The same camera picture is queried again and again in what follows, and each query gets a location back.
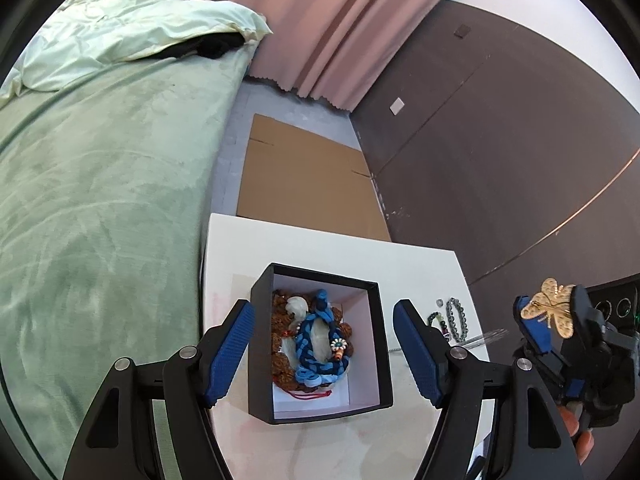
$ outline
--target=blue rope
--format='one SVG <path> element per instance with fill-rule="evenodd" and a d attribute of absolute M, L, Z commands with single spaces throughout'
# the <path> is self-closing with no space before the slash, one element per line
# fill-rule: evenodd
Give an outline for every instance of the blue rope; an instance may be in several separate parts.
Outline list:
<path fill-rule="evenodd" d="M 349 357 L 342 355 L 342 359 L 331 359 L 321 363 L 314 356 L 314 348 L 311 344 L 311 327 L 317 318 L 324 320 L 329 325 L 329 341 L 343 339 L 342 330 L 335 322 L 334 313 L 326 300 L 326 290 L 322 288 L 316 295 L 316 310 L 307 314 L 296 335 L 296 355 L 300 365 L 296 369 L 296 381 L 313 388 L 320 384 L 332 384 L 337 381 L 349 365 Z"/>

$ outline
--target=gold butterfly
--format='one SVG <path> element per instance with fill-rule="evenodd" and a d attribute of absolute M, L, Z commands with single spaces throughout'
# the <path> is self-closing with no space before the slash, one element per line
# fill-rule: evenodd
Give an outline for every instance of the gold butterfly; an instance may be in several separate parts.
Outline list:
<path fill-rule="evenodd" d="M 520 312 L 522 319 L 534 319 L 545 314 L 540 321 L 546 320 L 551 328 L 553 318 L 556 330 L 563 339 L 569 339 L 574 334 L 574 320 L 571 318 L 569 302 L 573 285 L 560 285 L 553 278 L 542 282 L 540 292 L 535 294 L 527 306 Z"/>

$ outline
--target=black cloth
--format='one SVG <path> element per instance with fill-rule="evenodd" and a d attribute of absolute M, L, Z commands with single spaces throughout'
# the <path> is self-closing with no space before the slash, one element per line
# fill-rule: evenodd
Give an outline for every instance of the black cloth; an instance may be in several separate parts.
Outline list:
<path fill-rule="evenodd" d="M 244 37 L 239 32 L 215 32 L 168 46 L 166 49 L 148 56 L 148 58 L 166 59 L 167 57 L 183 57 L 187 54 L 198 54 L 198 56 L 209 59 L 218 59 L 230 50 L 240 48 L 243 45 Z"/>

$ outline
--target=black box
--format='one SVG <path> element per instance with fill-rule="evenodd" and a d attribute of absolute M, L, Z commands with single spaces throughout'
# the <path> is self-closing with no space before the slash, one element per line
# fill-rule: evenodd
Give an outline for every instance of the black box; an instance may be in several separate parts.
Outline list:
<path fill-rule="evenodd" d="M 271 304 L 277 289 L 305 294 L 324 288 L 353 328 L 354 353 L 328 397 L 299 400 L 273 384 Z M 251 289 L 254 336 L 249 342 L 249 414 L 269 424 L 329 420 L 393 405 L 389 355 L 378 284 L 314 270 L 271 264 Z"/>
<path fill-rule="evenodd" d="M 640 328 L 638 290 L 640 274 L 621 278 L 602 285 L 587 287 L 591 304 L 601 311 L 604 321 L 608 321 L 619 332 L 632 335 Z"/>

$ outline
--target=white table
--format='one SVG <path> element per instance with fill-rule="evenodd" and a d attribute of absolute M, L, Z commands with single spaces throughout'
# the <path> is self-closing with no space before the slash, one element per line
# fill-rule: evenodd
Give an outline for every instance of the white table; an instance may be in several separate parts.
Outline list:
<path fill-rule="evenodd" d="M 212 214 L 204 273 L 204 329 L 249 299 L 270 263 L 378 282 L 389 348 L 398 346 L 392 310 L 408 298 L 426 320 L 436 300 L 465 308 L 468 338 L 480 323 L 452 251 L 392 244 Z M 473 354 L 488 361 L 485 347 Z M 246 354 L 228 395 L 211 411 L 220 449 L 237 480 L 413 479 L 438 420 L 404 356 L 390 355 L 394 405 L 362 415 L 271 426 L 248 414 Z M 491 431 L 493 401 L 482 402 L 478 444 Z"/>

